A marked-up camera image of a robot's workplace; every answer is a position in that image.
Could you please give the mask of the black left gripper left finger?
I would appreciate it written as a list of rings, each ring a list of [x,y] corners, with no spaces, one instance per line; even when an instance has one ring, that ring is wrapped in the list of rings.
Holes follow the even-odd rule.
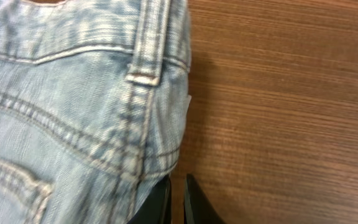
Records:
[[[128,224],[171,224],[172,185],[168,175],[158,182]]]

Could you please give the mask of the light blue denim shorts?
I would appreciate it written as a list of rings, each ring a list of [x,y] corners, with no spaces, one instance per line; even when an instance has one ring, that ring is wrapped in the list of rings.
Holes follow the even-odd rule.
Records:
[[[0,223],[127,223],[175,168],[186,1],[0,1]]]

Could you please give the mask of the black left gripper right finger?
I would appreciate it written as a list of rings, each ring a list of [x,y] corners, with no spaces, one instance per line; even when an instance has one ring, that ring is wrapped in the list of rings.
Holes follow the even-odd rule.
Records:
[[[225,224],[192,174],[186,175],[183,206],[186,224]]]

